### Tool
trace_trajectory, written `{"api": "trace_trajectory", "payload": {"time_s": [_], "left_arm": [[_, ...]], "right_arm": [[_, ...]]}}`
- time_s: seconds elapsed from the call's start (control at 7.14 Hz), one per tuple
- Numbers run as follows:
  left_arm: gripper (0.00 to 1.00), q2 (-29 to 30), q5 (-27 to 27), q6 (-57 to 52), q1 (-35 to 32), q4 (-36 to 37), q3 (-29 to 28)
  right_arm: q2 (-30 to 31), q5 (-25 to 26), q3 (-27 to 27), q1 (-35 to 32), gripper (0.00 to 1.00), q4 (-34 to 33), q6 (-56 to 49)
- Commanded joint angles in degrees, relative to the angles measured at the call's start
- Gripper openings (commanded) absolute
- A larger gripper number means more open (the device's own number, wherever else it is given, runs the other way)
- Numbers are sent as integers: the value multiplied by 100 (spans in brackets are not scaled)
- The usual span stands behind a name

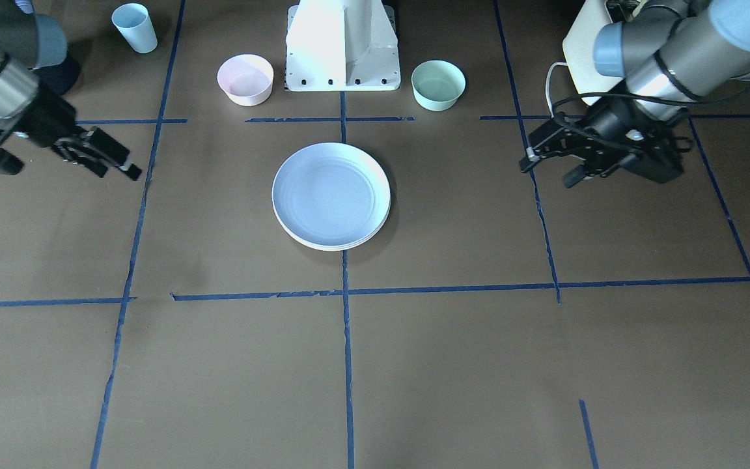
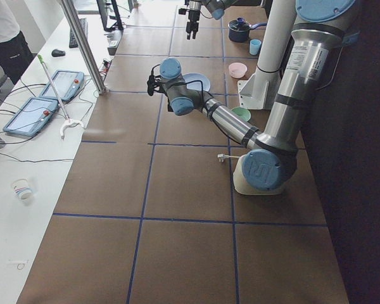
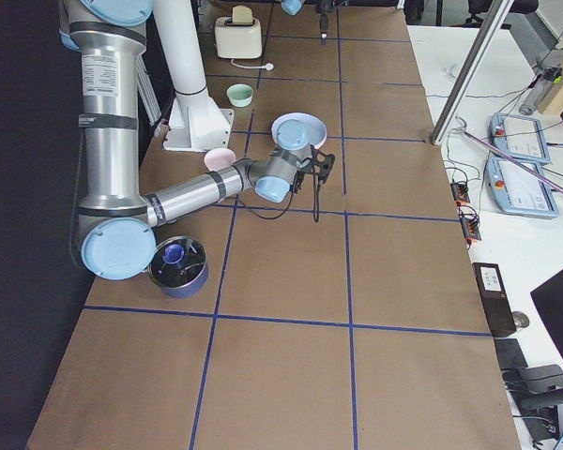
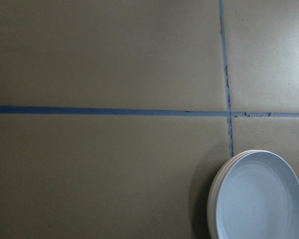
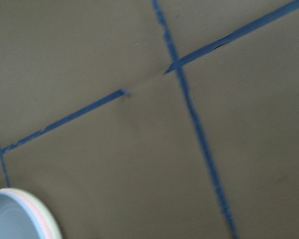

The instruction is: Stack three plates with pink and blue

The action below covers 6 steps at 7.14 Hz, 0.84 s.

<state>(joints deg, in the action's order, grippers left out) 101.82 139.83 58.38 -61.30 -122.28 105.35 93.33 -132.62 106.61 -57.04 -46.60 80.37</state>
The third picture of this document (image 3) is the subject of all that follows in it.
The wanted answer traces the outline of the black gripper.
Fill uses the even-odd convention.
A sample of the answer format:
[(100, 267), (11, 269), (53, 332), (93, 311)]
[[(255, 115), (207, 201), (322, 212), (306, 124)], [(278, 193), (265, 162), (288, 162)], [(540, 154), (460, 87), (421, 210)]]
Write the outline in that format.
[(302, 183), (305, 178), (305, 173), (303, 171), (297, 171), (294, 177), (294, 180), (291, 185), (291, 191), (293, 193), (299, 193), (302, 189)]
[(328, 14), (335, 12), (338, 8), (347, 5), (346, 0), (317, 0), (315, 2), (316, 12), (320, 14), (319, 30), (322, 43), (327, 42), (329, 19)]

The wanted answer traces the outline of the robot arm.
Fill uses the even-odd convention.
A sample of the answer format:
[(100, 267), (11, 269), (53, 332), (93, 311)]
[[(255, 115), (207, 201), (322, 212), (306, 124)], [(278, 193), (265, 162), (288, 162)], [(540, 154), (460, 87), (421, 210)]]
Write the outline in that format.
[(195, 151), (221, 143), (230, 120), (208, 94), (192, 7), (187, 1), (62, 1), (62, 43), (80, 53), (84, 111), (78, 123), (86, 152), (87, 192), (80, 200), (79, 243), (95, 275), (121, 280), (143, 272), (155, 227), (245, 189), (278, 203), (312, 162), (304, 124), (279, 124), (266, 161), (231, 166), (142, 195), (139, 190), (137, 68), (153, 19), (175, 91), (181, 133)]
[[(296, 16), (304, 4), (304, 0), (281, 0), (281, 9), (288, 15)], [(323, 45), (327, 43), (330, 16), (338, 8), (347, 4), (348, 1), (335, 0), (317, 0), (314, 2), (315, 12), (319, 16), (320, 41)]]

